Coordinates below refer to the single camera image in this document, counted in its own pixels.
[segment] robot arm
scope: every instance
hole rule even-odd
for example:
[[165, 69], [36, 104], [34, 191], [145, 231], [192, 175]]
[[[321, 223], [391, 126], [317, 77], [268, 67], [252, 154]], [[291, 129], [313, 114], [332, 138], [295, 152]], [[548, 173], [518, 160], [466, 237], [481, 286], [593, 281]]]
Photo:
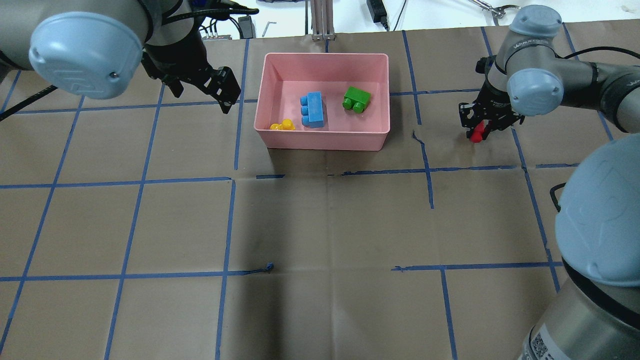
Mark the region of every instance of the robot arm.
[[558, 57], [552, 40], [561, 26], [560, 15], [546, 6], [520, 10], [498, 55], [476, 67], [486, 76], [478, 98], [460, 104], [467, 138], [485, 140], [560, 105], [600, 110], [620, 130], [640, 132], [640, 69]]
[[[520, 10], [496, 57], [477, 66], [485, 73], [478, 98], [460, 104], [468, 138], [480, 142], [560, 105], [600, 110], [620, 130], [640, 133], [640, 68], [559, 58], [552, 39], [561, 24], [546, 6]], [[640, 287], [639, 174], [640, 135], [634, 134], [589, 155], [560, 199], [556, 240], [563, 259], [598, 284]]]
[[194, 17], [257, 13], [229, 0], [192, 12], [188, 0], [33, 0], [0, 3], [0, 79], [36, 70], [54, 86], [94, 99], [126, 90], [142, 62], [179, 97], [182, 82], [218, 100], [224, 113], [240, 94], [228, 67], [214, 69]]

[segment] blue painter's tape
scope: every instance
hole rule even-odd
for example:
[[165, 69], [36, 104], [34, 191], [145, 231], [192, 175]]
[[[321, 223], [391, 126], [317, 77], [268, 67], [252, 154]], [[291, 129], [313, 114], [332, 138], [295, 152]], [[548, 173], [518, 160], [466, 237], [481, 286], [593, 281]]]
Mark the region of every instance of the blue painter's tape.
[[354, 175], [378, 175], [378, 174], [414, 174], [425, 172], [423, 168], [403, 168], [396, 170], [361, 170], [361, 171], [345, 171], [341, 176], [354, 176]]
[[[234, 223], [234, 208], [236, 203], [236, 182], [231, 182], [231, 197], [229, 199], [229, 214], [227, 220], [227, 247], [225, 249], [225, 265], [224, 272], [229, 271], [229, 256], [231, 252], [231, 232]], [[218, 309], [218, 331], [216, 334], [216, 360], [220, 360], [220, 347], [222, 346], [222, 325], [225, 316], [225, 301], [227, 297], [227, 279], [228, 276], [222, 277], [222, 287], [220, 290], [220, 308]]]
[[[20, 284], [18, 285], [18, 291], [16, 292], [15, 298], [13, 299], [13, 305], [11, 308], [11, 312], [9, 314], [9, 319], [13, 318], [13, 315], [15, 314], [15, 310], [18, 307], [18, 302], [20, 301], [20, 296], [22, 295], [22, 289], [24, 287], [27, 274], [29, 273], [29, 268], [31, 267], [31, 262], [33, 261], [33, 256], [35, 254], [36, 248], [38, 247], [38, 242], [40, 241], [40, 235], [42, 233], [42, 227], [44, 226], [44, 220], [47, 217], [49, 206], [51, 206], [51, 199], [53, 198], [53, 193], [56, 189], [56, 184], [58, 183], [58, 179], [60, 178], [60, 172], [62, 171], [62, 166], [64, 165], [65, 159], [67, 158], [67, 152], [69, 150], [69, 145], [71, 144], [71, 138], [73, 137], [74, 132], [76, 130], [78, 116], [80, 116], [80, 109], [82, 108], [83, 103], [84, 103], [84, 96], [80, 97], [80, 101], [78, 102], [78, 107], [76, 108], [76, 115], [74, 117], [73, 123], [71, 123], [71, 130], [69, 131], [69, 135], [67, 136], [67, 142], [65, 143], [65, 148], [62, 151], [62, 156], [60, 157], [60, 162], [58, 163], [58, 169], [56, 170], [56, 175], [53, 178], [53, 184], [51, 185], [51, 190], [49, 191], [49, 195], [47, 196], [47, 201], [45, 203], [44, 210], [42, 211], [40, 222], [38, 223], [38, 229], [36, 230], [36, 234], [33, 239], [33, 244], [31, 246], [31, 250], [29, 251], [29, 256], [27, 257], [27, 261], [24, 266], [24, 271], [22, 272], [22, 279], [20, 280]], [[10, 326], [11, 326], [11, 321], [7, 323], [7, 326], [5, 328], [5, 332], [7, 334], [10, 330]], [[3, 338], [0, 340], [0, 354], [2, 354], [5, 341], [6, 341], [6, 336], [3, 335]]]
[[429, 205], [431, 209], [433, 206], [433, 183], [431, 182], [431, 168], [429, 167], [429, 159], [427, 158], [427, 151], [425, 150], [424, 142], [415, 136], [415, 131], [411, 137], [420, 143], [422, 148], [422, 160], [424, 161], [424, 173], [427, 175], [427, 191], [429, 192]]
[[122, 298], [122, 288], [124, 286], [124, 275], [127, 273], [127, 265], [129, 264], [131, 244], [133, 242], [133, 235], [136, 230], [138, 213], [140, 212], [140, 203], [142, 202], [142, 193], [145, 189], [145, 180], [147, 178], [147, 171], [149, 169], [149, 160], [151, 159], [151, 149], [153, 148], [154, 138], [156, 136], [158, 117], [160, 116], [160, 108], [162, 105], [163, 95], [164, 95], [164, 85], [160, 88], [160, 95], [158, 96], [158, 102], [156, 103], [156, 113], [154, 115], [154, 123], [153, 123], [153, 126], [151, 127], [151, 135], [149, 136], [149, 143], [147, 145], [147, 155], [145, 156], [145, 166], [143, 167], [143, 170], [142, 170], [142, 177], [140, 179], [140, 189], [138, 190], [138, 197], [136, 198], [136, 207], [134, 208], [134, 211], [133, 211], [133, 219], [131, 220], [131, 228], [129, 229], [127, 247], [124, 253], [124, 260], [122, 261], [122, 269], [120, 271], [120, 281], [118, 282], [118, 292], [116, 293], [116, 300], [113, 306], [113, 314], [111, 315], [111, 325], [109, 326], [109, 335], [107, 337], [107, 346], [104, 351], [104, 360], [108, 360], [111, 354], [113, 332], [115, 331], [115, 327], [116, 327], [118, 310], [120, 309], [120, 299]]
[[509, 269], [509, 268], [545, 268], [548, 266], [562, 266], [562, 262], [548, 261], [537, 263], [495, 263], [495, 264], [450, 264], [450, 265], [413, 265], [396, 266], [391, 271], [431, 271], [431, 270], [479, 270], [479, 269]]
[[285, 174], [273, 174], [273, 175], [256, 175], [255, 178], [260, 179], [281, 179]]
[[554, 286], [556, 287], [556, 292], [560, 291], [560, 282], [558, 281], [558, 276], [556, 273], [556, 268], [553, 267], [553, 257], [551, 256], [551, 250], [547, 247], [547, 234], [545, 232], [545, 226], [542, 224], [542, 216], [540, 215], [540, 209], [538, 207], [538, 201], [536, 200], [536, 194], [533, 191], [533, 185], [531, 184], [531, 177], [529, 176], [529, 171], [527, 170], [527, 163], [524, 160], [524, 153], [522, 152], [522, 146], [520, 145], [520, 140], [518, 139], [518, 133], [515, 129], [511, 128], [511, 134], [513, 135], [513, 141], [516, 143], [516, 147], [518, 148], [518, 155], [520, 157], [520, 161], [522, 162], [522, 170], [524, 171], [524, 177], [527, 181], [527, 188], [529, 189], [529, 196], [531, 198], [531, 203], [533, 205], [533, 211], [536, 214], [536, 221], [538, 222], [538, 229], [540, 230], [540, 236], [542, 237], [542, 244], [545, 248], [545, 252], [547, 253], [547, 260], [549, 265], [549, 270], [551, 271], [551, 278], [554, 281]]
[[449, 287], [447, 286], [447, 275], [445, 270], [440, 270], [440, 280], [442, 281], [442, 295], [444, 297], [444, 309], [447, 315], [447, 328], [449, 330], [449, 344], [451, 345], [451, 358], [458, 360], [458, 351], [456, 350], [456, 336], [453, 331], [453, 318], [451, 316], [451, 303], [449, 302]]
[[0, 189], [46, 189], [51, 187], [53, 184], [0, 185]]
[[53, 109], [53, 110], [25, 110], [18, 111], [16, 115], [30, 115], [30, 114], [52, 114], [52, 113], [73, 113], [77, 109]]
[[577, 167], [580, 163], [573, 164], [538, 164], [536, 168], [563, 168], [563, 167]]
[[418, 94], [446, 94], [449, 92], [478, 92], [480, 89], [452, 89], [452, 90], [427, 90], [424, 92], [417, 92]]
[[176, 102], [175, 104], [162, 104], [160, 106], [163, 108], [172, 108], [174, 106], [193, 106], [193, 105], [218, 105], [218, 102], [217, 101]]
[[6, 342], [6, 337], [9, 335], [9, 328], [11, 327], [11, 321], [13, 321], [13, 317], [9, 317], [6, 320], [6, 325], [4, 326], [4, 331], [2, 332], [2, 338], [0, 338], [0, 354], [2, 354], [2, 349], [4, 348], [4, 343]]
[[4, 103], [2, 104], [2, 109], [0, 109], [0, 112], [4, 112], [6, 110], [6, 107], [9, 105], [9, 100], [11, 99], [11, 95], [13, 94], [13, 91], [15, 90], [15, 85], [18, 83], [18, 79], [20, 78], [20, 74], [22, 74], [21, 70], [18, 70], [18, 73], [15, 75], [15, 78], [13, 79], [13, 83], [11, 83], [11, 87], [9, 88], [9, 92], [6, 94], [6, 98], [4, 99]]
[[68, 183], [56, 184], [57, 188], [91, 188], [94, 186], [140, 185], [140, 181], [106, 181], [104, 183]]
[[415, 93], [415, 74], [413, 73], [413, 62], [411, 61], [411, 52], [409, 51], [409, 41], [406, 38], [406, 31], [402, 30], [402, 39], [404, 41], [404, 51], [406, 52], [406, 60], [409, 64], [409, 75], [411, 75], [411, 88]]
[[208, 183], [210, 181], [230, 181], [232, 180], [227, 176], [216, 177], [186, 177], [176, 179], [155, 179], [145, 180], [145, 184], [172, 184], [172, 183]]
[[607, 123], [607, 119], [604, 117], [604, 115], [598, 111], [598, 116], [600, 117], [600, 122], [602, 123], [602, 126], [604, 127], [604, 131], [607, 133], [607, 137], [609, 138], [609, 141], [613, 141], [613, 135], [611, 134], [611, 130], [609, 129], [609, 124]]
[[244, 60], [242, 65], [242, 81], [241, 81], [241, 93], [240, 100], [238, 101], [238, 125], [236, 129], [236, 153], [234, 154], [234, 170], [238, 169], [238, 159], [240, 157], [240, 134], [242, 131], [242, 114], [244, 110], [244, 94], [246, 93], [244, 86], [246, 84], [246, 64], [249, 58], [249, 39], [244, 43]]
[[130, 110], [130, 109], [150, 109], [155, 108], [157, 104], [147, 104], [147, 105], [123, 105], [123, 106], [102, 106], [100, 108], [85, 108], [82, 109], [82, 112], [85, 111], [102, 111], [102, 110]]
[[563, 23], [562, 27], [564, 28], [564, 35], [566, 36], [566, 41], [569, 42], [569, 48], [572, 53], [575, 53], [575, 46], [573, 46], [573, 41], [571, 41], [571, 35], [569, 35], [569, 29], [567, 29], [566, 24]]
[[45, 276], [27, 276], [26, 281], [69, 281], [69, 280], [117, 280], [120, 278], [118, 274], [106, 275], [45, 275]]
[[484, 46], [486, 46], [487, 53], [489, 54], [489, 56], [493, 56], [493, 52], [491, 51], [491, 44], [489, 44], [489, 38], [486, 36], [484, 26], [480, 27], [480, 31], [482, 31], [482, 38], [484, 39]]
[[438, 171], [460, 171], [460, 170], [473, 170], [473, 171], [482, 171], [482, 170], [512, 170], [516, 168], [516, 165], [495, 165], [495, 166], [485, 166], [485, 167], [438, 167], [432, 168], [431, 172]]

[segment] black cable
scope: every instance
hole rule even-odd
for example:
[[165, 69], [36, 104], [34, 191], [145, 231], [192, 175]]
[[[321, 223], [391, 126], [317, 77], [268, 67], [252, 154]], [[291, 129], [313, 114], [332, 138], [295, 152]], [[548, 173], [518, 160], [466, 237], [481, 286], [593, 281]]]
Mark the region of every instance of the black cable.
[[565, 185], [566, 185], [566, 183], [558, 184], [558, 185], [555, 185], [554, 187], [552, 187], [551, 190], [549, 190], [549, 195], [551, 195], [551, 201], [554, 203], [554, 206], [556, 207], [556, 210], [558, 210], [558, 212], [560, 212], [560, 204], [558, 204], [558, 198], [556, 196], [556, 191], [558, 191], [559, 189], [564, 188]]
[[171, 24], [172, 22], [188, 19], [191, 17], [199, 17], [199, 16], [211, 16], [215, 15], [255, 15], [259, 13], [258, 9], [209, 9], [209, 10], [199, 10], [197, 12], [190, 13], [182, 13], [180, 15], [165, 17], [162, 20], [162, 25]]
[[570, 59], [573, 57], [576, 57], [578, 55], [584, 54], [584, 53], [590, 53], [592, 51], [599, 51], [599, 50], [607, 50], [607, 51], [616, 51], [618, 53], [623, 53], [623, 54], [627, 54], [627, 55], [631, 55], [637, 59], [640, 59], [640, 54], [631, 51], [631, 50], [627, 50], [627, 49], [623, 49], [621, 47], [616, 47], [616, 46], [596, 46], [596, 47], [590, 47], [588, 49], [584, 49], [584, 50], [580, 50], [580, 51], [576, 51], [573, 54], [569, 54], [565, 57], [563, 57], [563, 59]]
[[209, 32], [213, 34], [213, 26], [218, 22], [217, 19], [213, 19], [211, 18], [209, 20]]
[[396, 25], [394, 26], [394, 31], [398, 28], [398, 22], [400, 22], [400, 18], [402, 17], [402, 13], [404, 12], [404, 7], [406, 6], [406, 0], [402, 3], [402, 8], [400, 9], [400, 14], [398, 14], [398, 19], [396, 20]]
[[234, 25], [236, 26], [236, 29], [238, 29], [238, 33], [240, 33], [240, 38], [244, 38], [244, 34], [242, 32], [242, 29], [240, 28], [240, 24], [238, 24], [238, 21], [232, 18], [231, 16], [229, 17], [229, 20], [231, 20], [231, 22], [233, 22]]
[[305, 0], [305, 35], [309, 34], [309, 0]]
[[209, 37], [209, 30], [207, 30], [206, 26], [200, 25], [200, 27], [198, 28], [198, 30], [203, 29], [204, 32], [207, 34], [207, 37]]
[[55, 85], [51, 85], [47, 88], [44, 88], [43, 90], [29, 96], [28, 98], [24, 99], [23, 101], [19, 102], [18, 104], [12, 106], [11, 108], [7, 109], [5, 112], [0, 113], [0, 121], [8, 118], [9, 116], [17, 113], [18, 111], [26, 108], [27, 106], [33, 104], [34, 102], [42, 99], [43, 97], [51, 94], [55, 89], [57, 89], [58, 87]]

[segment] toy block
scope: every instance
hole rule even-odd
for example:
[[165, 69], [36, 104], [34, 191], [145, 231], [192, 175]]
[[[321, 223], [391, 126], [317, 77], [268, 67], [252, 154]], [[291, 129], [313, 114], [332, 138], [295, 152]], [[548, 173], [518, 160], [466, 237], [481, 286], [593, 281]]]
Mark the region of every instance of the toy block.
[[310, 92], [307, 96], [300, 97], [300, 113], [302, 124], [312, 129], [324, 126], [324, 110], [322, 107], [322, 94]]
[[361, 114], [369, 105], [370, 100], [371, 93], [349, 86], [349, 90], [344, 94], [342, 107], [346, 110], [353, 109], [356, 113]]

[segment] sticker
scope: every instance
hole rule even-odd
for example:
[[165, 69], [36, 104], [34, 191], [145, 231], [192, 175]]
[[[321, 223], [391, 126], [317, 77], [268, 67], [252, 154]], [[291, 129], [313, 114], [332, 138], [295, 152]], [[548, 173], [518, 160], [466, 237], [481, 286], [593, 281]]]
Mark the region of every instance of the sticker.
[[524, 359], [527, 359], [527, 356], [533, 355], [535, 357], [533, 357], [532, 360], [571, 360], [560, 350], [556, 342], [551, 338], [545, 323], [542, 324], [537, 335], [532, 337], [530, 345], [533, 354], [524, 352]]

